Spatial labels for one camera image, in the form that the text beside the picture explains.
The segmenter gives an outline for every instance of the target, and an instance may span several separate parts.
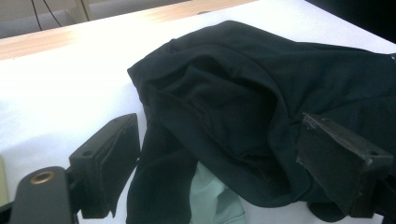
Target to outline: black fabric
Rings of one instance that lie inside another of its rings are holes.
[[[150,125],[127,223],[164,223],[160,217],[188,223],[188,198],[182,197],[197,160],[258,206],[329,203],[296,163],[304,112],[333,119],[396,154],[396,64],[390,55],[296,43],[226,21],[164,44],[128,73]],[[166,195],[170,186],[178,189]],[[175,196],[177,216],[166,201]]]

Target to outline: floor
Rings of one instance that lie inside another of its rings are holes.
[[[183,1],[186,0],[107,0],[102,3],[90,4],[90,7],[92,15],[96,19],[103,19],[147,8],[171,5]],[[66,11],[55,11],[53,12],[53,15],[62,26],[75,24]],[[50,13],[41,14],[38,16],[38,19],[43,30],[59,27],[58,23],[53,19]],[[0,38],[25,35],[38,31],[40,31],[40,28],[35,16],[15,21],[0,22]]]

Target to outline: brass grommet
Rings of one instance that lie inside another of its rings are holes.
[[[32,179],[30,179],[30,183],[34,185],[44,184],[50,181],[54,176],[55,173],[53,173],[53,171],[42,172],[38,175],[33,176]]]

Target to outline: black wire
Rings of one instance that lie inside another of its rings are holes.
[[[32,1],[33,9],[35,10],[35,2],[33,0],[31,0],[31,1]],[[43,29],[41,28],[40,20],[38,19],[38,15],[37,15],[37,11],[36,10],[35,10],[35,19],[37,20],[38,27],[40,27],[40,31],[42,31]]]
[[[50,7],[49,7],[49,5],[47,4],[47,1],[46,1],[46,0],[43,0],[43,2],[46,4],[47,9],[49,10],[49,13],[52,15],[52,18],[56,20],[56,17],[52,14],[52,11],[50,10]]]

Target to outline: wooden edge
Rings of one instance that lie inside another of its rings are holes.
[[[40,51],[57,49],[81,41],[82,36],[89,35],[91,27],[112,22],[133,22],[133,24],[151,24],[163,21],[173,21],[201,12],[216,11],[227,7],[235,7],[256,0],[192,0],[174,5],[156,7],[134,13],[89,21],[76,25],[56,28],[52,30],[19,35],[0,39],[0,60],[12,59],[38,53]]]

